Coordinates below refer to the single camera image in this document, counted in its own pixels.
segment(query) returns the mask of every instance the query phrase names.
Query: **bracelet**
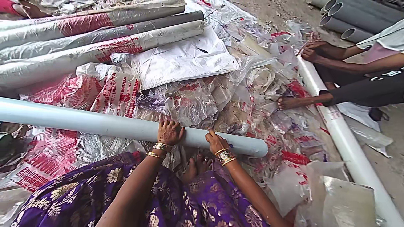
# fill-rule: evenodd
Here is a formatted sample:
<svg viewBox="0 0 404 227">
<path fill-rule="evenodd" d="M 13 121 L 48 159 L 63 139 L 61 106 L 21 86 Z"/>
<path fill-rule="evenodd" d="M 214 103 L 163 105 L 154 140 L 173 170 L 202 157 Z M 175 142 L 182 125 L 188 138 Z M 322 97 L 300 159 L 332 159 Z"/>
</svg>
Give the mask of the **bracelet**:
<svg viewBox="0 0 404 227">
<path fill-rule="evenodd" d="M 226 165 L 227 163 L 237 159 L 229 150 L 223 151 L 217 156 L 222 166 Z"/>
<path fill-rule="evenodd" d="M 218 151 L 215 153 L 215 156 L 216 156 L 217 154 L 219 154 L 220 152 L 222 152 L 222 151 L 227 151 L 227 150 L 229 150 L 229 148 L 223 148 L 222 150 L 218 150 Z"/>
<path fill-rule="evenodd" d="M 162 151 L 165 151 L 165 152 L 170 152 L 172 146 L 164 144 L 164 143 L 157 142 L 157 143 L 154 144 L 153 148 L 159 149 L 159 150 L 162 150 Z"/>
<path fill-rule="evenodd" d="M 161 158 L 161 159 L 165 159 L 166 158 L 166 156 L 160 156 L 160 155 L 158 155 L 158 154 L 156 154 L 156 153 L 154 153 L 154 152 L 146 152 L 146 155 L 149 155 L 149 156 L 153 156 L 153 157 L 156 157 L 156 158 Z"/>
</svg>

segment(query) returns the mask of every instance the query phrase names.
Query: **purple saree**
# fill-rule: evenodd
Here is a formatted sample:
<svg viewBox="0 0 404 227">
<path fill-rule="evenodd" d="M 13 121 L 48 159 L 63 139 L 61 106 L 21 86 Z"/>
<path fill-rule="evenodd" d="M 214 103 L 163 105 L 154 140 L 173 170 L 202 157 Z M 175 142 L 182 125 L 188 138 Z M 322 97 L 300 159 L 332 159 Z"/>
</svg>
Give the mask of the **purple saree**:
<svg viewBox="0 0 404 227">
<path fill-rule="evenodd" d="M 93 227 L 141 162 L 123 153 L 67 173 L 35 191 L 12 227 Z M 183 184 L 161 167 L 141 226 L 269 226 L 231 182 L 214 171 Z"/>
</svg>

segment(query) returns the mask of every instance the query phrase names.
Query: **black pants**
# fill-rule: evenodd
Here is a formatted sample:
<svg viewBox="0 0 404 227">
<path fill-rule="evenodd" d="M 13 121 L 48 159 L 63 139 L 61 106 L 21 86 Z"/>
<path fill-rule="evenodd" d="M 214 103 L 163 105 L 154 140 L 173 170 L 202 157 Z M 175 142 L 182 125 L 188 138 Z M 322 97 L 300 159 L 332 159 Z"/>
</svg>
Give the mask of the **black pants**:
<svg viewBox="0 0 404 227">
<path fill-rule="evenodd" d="M 404 103 L 404 70 L 394 76 L 383 76 L 386 72 L 372 73 L 370 77 L 350 74 L 345 71 L 326 68 L 314 64 L 324 83 L 331 82 L 340 88 L 322 90 L 320 94 L 331 93 L 331 101 L 323 103 L 331 106 L 343 102 L 353 102 L 369 107 Z"/>
</svg>

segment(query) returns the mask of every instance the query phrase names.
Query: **dirt ground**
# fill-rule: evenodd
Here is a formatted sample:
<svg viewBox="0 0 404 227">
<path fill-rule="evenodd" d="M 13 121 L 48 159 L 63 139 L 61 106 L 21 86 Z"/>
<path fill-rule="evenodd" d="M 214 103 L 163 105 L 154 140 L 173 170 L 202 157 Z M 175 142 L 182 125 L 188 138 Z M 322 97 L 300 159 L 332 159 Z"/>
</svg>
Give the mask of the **dirt ground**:
<svg viewBox="0 0 404 227">
<path fill-rule="evenodd" d="M 320 28 L 318 26 L 322 17 L 320 10 L 306 4 L 304 0 L 233 0 L 232 2 L 262 22 L 272 22 L 279 30 L 287 29 L 285 21 L 296 18 L 308 23 L 320 33 L 323 40 L 331 44 L 341 47 L 353 44 L 339 39 L 340 34 L 336 32 Z M 362 56 L 355 56 L 348 61 L 360 63 L 361 60 Z M 404 132 L 402 131 L 404 105 L 384 107 L 383 111 L 390 116 L 390 121 L 381 121 L 380 127 L 383 134 L 394 139 L 394 142 L 387 147 L 387 154 L 392 157 L 386 158 L 367 145 L 362 148 L 401 215 L 404 216 Z"/>
</svg>

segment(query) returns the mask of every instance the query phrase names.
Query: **white shirt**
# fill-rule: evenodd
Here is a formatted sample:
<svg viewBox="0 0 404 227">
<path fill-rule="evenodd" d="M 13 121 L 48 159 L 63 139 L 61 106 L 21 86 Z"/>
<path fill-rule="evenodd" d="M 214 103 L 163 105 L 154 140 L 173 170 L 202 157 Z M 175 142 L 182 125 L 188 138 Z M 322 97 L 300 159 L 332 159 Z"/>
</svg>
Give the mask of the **white shirt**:
<svg viewBox="0 0 404 227">
<path fill-rule="evenodd" d="M 357 47 L 360 49 L 366 49 L 372 47 L 376 42 L 381 46 L 389 50 L 404 51 L 404 19 L 393 24 L 392 26 L 384 29 L 379 34 L 376 34 L 368 39 L 365 39 L 357 43 Z"/>
</svg>

